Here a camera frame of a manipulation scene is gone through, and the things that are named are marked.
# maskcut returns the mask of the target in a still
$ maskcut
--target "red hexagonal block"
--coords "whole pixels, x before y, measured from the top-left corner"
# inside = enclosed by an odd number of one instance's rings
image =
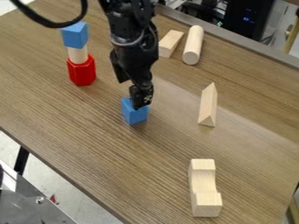
[[[70,79],[77,86],[91,85],[96,77],[94,57],[88,54],[88,60],[82,64],[72,63],[67,59],[68,73]]]

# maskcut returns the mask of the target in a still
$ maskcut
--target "stacked blocks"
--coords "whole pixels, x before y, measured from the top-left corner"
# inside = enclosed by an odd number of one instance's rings
[[[130,126],[146,120],[149,112],[149,106],[144,106],[135,110],[130,98],[122,98],[122,115]]]
[[[94,58],[87,52],[88,23],[77,24],[61,29],[63,43],[67,47],[67,67],[71,81],[77,86],[86,86],[94,82]]]

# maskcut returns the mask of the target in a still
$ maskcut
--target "wooden block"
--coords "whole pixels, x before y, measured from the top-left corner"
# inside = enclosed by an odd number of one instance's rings
[[[215,83],[212,83],[202,91],[198,117],[199,124],[215,127],[217,99],[218,94]]]
[[[67,47],[68,57],[75,64],[82,64],[88,60],[87,46],[83,48]]]
[[[188,65],[195,65],[199,61],[201,46],[204,40],[204,29],[199,25],[190,28],[184,47],[183,61]]]
[[[159,42],[159,56],[170,58],[183,36],[181,31],[170,30]]]
[[[190,162],[188,178],[195,217],[217,217],[221,212],[222,198],[216,189],[215,172],[213,159],[192,159]]]

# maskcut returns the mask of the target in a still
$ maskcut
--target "wooden table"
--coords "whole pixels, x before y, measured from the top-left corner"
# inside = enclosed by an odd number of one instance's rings
[[[32,6],[65,20],[79,11],[77,2]],[[210,34],[200,62],[187,66],[185,35],[171,59],[153,67],[149,120],[129,127],[121,98],[130,84],[115,78],[107,20],[90,2],[89,52],[98,74],[90,87],[68,79],[59,31],[19,11],[0,17],[2,130],[125,223],[281,223],[299,179],[298,71]],[[155,22],[160,38],[169,29],[188,31],[164,16]],[[200,91],[213,81],[219,107],[211,129],[197,119]],[[192,158],[216,161],[224,200],[216,219],[191,216]]]

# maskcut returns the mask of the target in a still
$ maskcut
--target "rectangular wooden block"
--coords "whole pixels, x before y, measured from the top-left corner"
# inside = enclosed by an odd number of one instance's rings
[[[215,127],[218,93],[215,84],[205,88],[201,94],[198,123]]]
[[[159,42],[159,56],[170,58],[183,36],[181,31],[170,30]]]

